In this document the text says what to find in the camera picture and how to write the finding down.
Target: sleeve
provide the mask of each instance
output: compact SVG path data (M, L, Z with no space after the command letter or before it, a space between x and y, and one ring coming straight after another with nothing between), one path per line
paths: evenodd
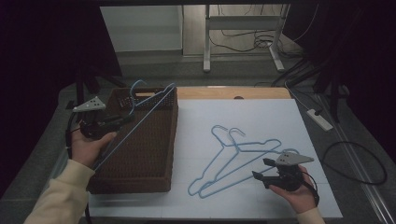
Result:
M318 208L313 208L304 213L297 214L297 219L300 224L324 224L323 217L321 216Z
M78 223L87 206L86 191L94 171L69 160L62 173L51 179L24 223Z

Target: human hand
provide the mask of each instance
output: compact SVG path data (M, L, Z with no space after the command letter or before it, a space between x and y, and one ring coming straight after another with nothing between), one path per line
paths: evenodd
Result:
M80 130L72 132L72 160L92 168L101 147L104 147L115 136L116 133L107 133L99 140L91 140Z
M299 168L302 172L307 173L305 167L299 165ZM309 176L303 174L303 177L304 181L312 186ZM312 192L304 185L301 185L295 191L286 191L274 185L270 185L269 188L277 195L286 199L297 214L306 212L316 207Z

